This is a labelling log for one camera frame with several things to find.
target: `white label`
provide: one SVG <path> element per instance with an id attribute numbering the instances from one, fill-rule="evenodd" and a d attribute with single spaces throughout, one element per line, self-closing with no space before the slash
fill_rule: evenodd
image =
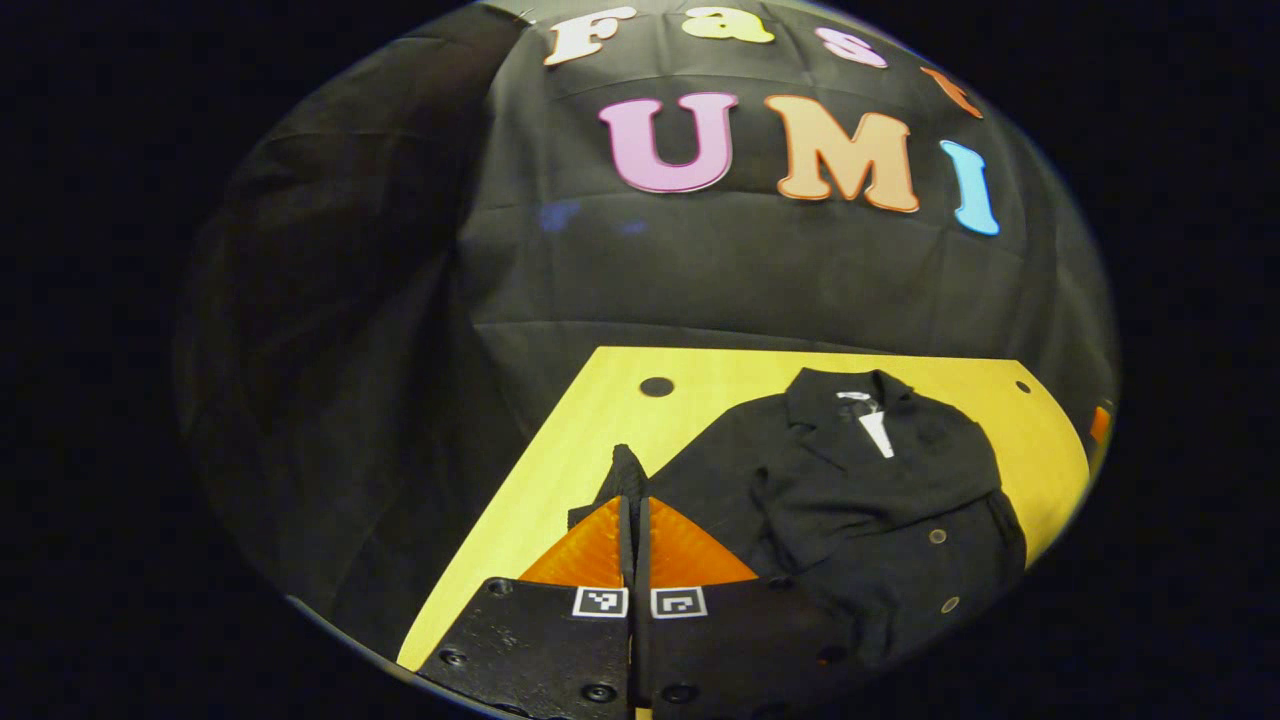
<path id="1" fill-rule="evenodd" d="M 867 428 L 867 434 L 872 436 L 872 439 L 876 441 L 876 447 L 881 450 L 881 455 L 893 457 L 893 446 L 890 445 L 888 434 L 884 432 L 884 413 L 863 415 L 858 421 Z"/>

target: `letter u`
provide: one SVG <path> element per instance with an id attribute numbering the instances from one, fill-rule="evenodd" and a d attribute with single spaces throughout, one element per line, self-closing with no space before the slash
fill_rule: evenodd
<path id="1" fill-rule="evenodd" d="M 662 110 L 654 99 L 627 100 L 600 110 L 609 126 L 613 164 L 618 176 L 645 192 L 692 192 L 716 184 L 733 160 L 728 132 L 728 109 L 737 96 L 727 92 L 694 92 L 677 102 L 694 113 L 698 156 L 685 165 L 669 165 L 658 158 L 653 117 Z"/>

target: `jacket collar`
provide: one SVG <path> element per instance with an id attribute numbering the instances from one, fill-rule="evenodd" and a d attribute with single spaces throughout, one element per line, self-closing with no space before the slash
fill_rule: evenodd
<path id="1" fill-rule="evenodd" d="M 883 370 L 869 373 L 824 373 L 804 368 L 787 387 L 787 420 L 790 424 L 823 428 L 840 421 L 842 401 L 838 392 L 863 392 L 884 410 L 886 415 L 910 404 L 913 388 Z"/>

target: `pink letter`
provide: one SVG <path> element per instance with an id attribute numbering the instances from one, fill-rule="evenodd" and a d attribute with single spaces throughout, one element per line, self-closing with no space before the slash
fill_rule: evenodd
<path id="1" fill-rule="evenodd" d="M 822 44 L 823 47 L 831 50 L 835 55 L 838 55 L 846 60 L 852 60 L 855 63 L 861 63 L 864 65 L 870 65 L 873 68 L 887 68 L 888 61 L 881 58 L 872 50 L 872 46 L 867 44 L 865 40 L 854 37 L 845 32 L 838 32 L 831 29 L 829 27 L 820 27 L 813 31 L 818 37 L 823 38 L 826 42 Z"/>
<path id="2" fill-rule="evenodd" d="M 698 158 L 687 165 L 668 165 L 658 158 L 653 117 L 662 102 L 653 99 L 628 100 L 600 110 L 609 124 L 613 164 L 622 179 L 645 192 L 691 192 L 716 184 L 733 160 L 733 141 L 728 135 L 728 109 L 737 96 L 727 92 L 695 92 L 678 105 L 694 111 L 698 132 Z"/>

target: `orange object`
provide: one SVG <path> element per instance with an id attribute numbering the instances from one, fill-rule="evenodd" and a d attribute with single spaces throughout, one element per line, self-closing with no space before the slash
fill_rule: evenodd
<path id="1" fill-rule="evenodd" d="M 1101 406 L 1093 409 L 1093 427 L 1089 428 L 1089 434 L 1093 439 L 1102 445 L 1107 439 L 1107 430 L 1111 429 L 1111 414 L 1103 410 Z"/>
<path id="2" fill-rule="evenodd" d="M 618 505 L 614 497 L 573 525 L 520 579 L 549 585 L 621 588 Z"/>
<path id="3" fill-rule="evenodd" d="M 685 588 L 754 580 L 756 574 L 707 530 L 649 498 L 649 587 Z"/>

